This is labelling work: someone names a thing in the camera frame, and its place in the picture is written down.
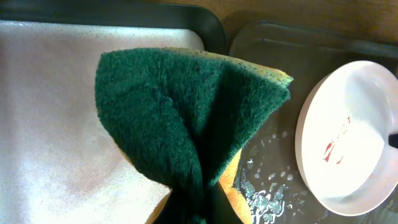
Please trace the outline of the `pink plate with red stain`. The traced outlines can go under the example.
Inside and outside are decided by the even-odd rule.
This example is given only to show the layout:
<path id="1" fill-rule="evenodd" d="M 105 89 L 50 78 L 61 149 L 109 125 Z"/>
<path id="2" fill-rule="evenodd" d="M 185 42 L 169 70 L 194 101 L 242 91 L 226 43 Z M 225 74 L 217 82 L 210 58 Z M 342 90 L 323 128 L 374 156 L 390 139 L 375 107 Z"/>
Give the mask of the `pink plate with red stain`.
<path id="1" fill-rule="evenodd" d="M 331 212 L 374 210 L 397 186 L 397 78 L 371 61 L 347 63 L 311 90 L 295 131 L 300 175 Z"/>

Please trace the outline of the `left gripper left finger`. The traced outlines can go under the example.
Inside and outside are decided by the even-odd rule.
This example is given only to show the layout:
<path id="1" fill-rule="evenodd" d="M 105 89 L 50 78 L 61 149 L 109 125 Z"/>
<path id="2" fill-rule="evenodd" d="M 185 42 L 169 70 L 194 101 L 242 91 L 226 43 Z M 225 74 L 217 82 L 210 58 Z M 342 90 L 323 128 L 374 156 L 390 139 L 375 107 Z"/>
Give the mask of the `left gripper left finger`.
<path id="1" fill-rule="evenodd" d="M 172 189 L 153 224 L 194 224 L 199 218 L 199 191 Z"/>

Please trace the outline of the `green and yellow sponge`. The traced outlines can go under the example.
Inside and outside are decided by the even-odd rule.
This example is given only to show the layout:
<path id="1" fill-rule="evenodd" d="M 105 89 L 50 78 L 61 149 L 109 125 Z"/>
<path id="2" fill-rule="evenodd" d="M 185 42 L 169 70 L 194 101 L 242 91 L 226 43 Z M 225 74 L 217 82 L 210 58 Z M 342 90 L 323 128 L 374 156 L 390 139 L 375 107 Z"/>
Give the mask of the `green and yellow sponge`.
<path id="1" fill-rule="evenodd" d="M 136 48 L 101 55 L 95 77 L 99 120 L 124 156 L 150 180 L 199 191 L 221 184 L 243 223 L 251 211 L 233 182 L 241 150 L 289 100 L 286 73 L 183 48 Z"/>

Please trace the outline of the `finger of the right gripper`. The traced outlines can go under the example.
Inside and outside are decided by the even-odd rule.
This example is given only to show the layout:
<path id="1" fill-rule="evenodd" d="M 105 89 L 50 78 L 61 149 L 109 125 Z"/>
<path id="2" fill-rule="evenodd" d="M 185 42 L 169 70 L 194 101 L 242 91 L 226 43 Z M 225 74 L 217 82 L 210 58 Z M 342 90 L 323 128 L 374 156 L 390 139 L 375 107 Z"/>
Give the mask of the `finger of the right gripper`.
<path id="1" fill-rule="evenodd" d="M 398 134 L 389 135 L 388 143 L 391 147 L 398 148 Z"/>

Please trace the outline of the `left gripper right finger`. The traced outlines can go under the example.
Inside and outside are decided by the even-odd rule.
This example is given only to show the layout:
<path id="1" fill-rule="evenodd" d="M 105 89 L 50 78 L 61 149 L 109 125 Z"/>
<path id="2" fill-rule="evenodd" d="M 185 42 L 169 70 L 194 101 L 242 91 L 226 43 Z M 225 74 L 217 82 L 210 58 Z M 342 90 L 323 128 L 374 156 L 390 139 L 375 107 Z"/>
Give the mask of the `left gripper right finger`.
<path id="1" fill-rule="evenodd" d="M 219 182 L 207 191 L 203 209 L 207 224 L 243 224 Z"/>

